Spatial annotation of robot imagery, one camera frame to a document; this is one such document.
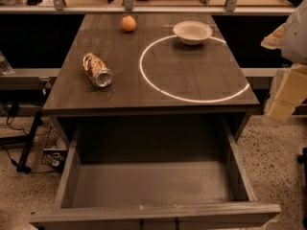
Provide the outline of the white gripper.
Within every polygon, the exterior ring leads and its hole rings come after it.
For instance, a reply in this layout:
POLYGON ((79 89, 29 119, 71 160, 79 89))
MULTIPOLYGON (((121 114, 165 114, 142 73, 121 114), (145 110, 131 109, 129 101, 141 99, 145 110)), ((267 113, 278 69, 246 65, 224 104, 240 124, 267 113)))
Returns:
POLYGON ((261 46, 275 50, 295 63, 273 78, 270 98, 265 107, 265 117, 271 122, 285 123, 295 109, 307 99, 307 0, 303 0, 271 34, 264 37, 261 46))

